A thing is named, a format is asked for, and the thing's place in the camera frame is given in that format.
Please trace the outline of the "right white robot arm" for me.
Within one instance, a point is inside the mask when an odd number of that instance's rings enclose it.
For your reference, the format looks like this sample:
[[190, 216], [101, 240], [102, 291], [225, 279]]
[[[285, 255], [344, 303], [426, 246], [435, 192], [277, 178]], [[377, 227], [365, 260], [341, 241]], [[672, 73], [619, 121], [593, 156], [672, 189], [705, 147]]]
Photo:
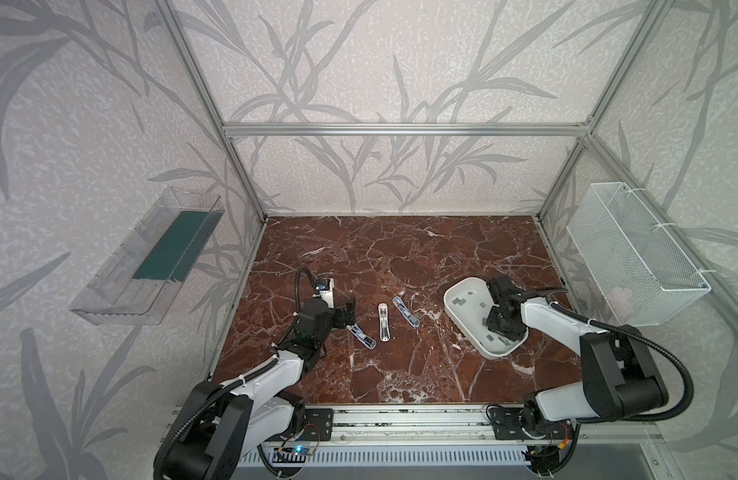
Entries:
[[537, 330], [575, 353], [581, 380], [530, 394], [522, 410], [524, 425], [565, 420], [636, 421], [668, 404], [669, 392], [652, 354], [653, 342], [632, 327], [614, 327], [586, 318], [555, 299], [560, 289], [522, 290], [506, 275], [487, 282], [493, 306], [488, 330], [508, 340]]

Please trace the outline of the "blue stapler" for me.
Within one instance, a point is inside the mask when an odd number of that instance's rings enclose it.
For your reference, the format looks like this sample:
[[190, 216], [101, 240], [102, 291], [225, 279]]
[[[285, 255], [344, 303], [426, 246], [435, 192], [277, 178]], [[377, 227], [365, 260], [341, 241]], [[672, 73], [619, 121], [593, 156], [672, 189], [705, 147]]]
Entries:
[[421, 322], [419, 318], [412, 313], [401, 297], [395, 296], [393, 298], [393, 304], [412, 328], [418, 329], [420, 327]]
[[390, 327], [389, 327], [389, 311], [386, 303], [380, 303], [378, 305], [378, 316], [379, 316], [379, 327], [380, 327], [380, 340], [382, 342], [389, 342], [391, 339]]
[[376, 348], [377, 342], [367, 335], [357, 324], [348, 325], [347, 329], [367, 349], [373, 350]]

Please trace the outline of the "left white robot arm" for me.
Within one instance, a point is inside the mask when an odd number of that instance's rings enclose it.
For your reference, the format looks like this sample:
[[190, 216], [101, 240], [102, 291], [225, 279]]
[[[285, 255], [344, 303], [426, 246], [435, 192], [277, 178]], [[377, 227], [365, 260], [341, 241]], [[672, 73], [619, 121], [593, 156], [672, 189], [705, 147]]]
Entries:
[[284, 391], [313, 370], [331, 332], [355, 318], [353, 299], [335, 306], [313, 297], [266, 361], [224, 383], [197, 384], [155, 455], [153, 477], [231, 478], [242, 456], [290, 429], [301, 407]]

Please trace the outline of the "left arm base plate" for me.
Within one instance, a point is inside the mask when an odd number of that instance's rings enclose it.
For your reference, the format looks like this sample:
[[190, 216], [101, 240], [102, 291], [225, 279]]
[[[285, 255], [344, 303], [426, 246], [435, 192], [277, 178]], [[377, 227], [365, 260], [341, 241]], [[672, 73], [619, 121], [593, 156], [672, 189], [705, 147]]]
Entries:
[[298, 407], [293, 413], [286, 437], [312, 442], [329, 441], [334, 427], [335, 411], [332, 408]]

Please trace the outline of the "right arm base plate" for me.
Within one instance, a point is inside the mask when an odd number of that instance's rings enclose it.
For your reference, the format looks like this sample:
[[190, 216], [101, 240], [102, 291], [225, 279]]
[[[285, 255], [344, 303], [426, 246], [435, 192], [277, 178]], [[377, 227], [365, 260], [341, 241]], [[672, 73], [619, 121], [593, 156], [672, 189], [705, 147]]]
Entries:
[[528, 433], [521, 422], [521, 407], [490, 404], [485, 413], [496, 440], [544, 440], [545, 435]]

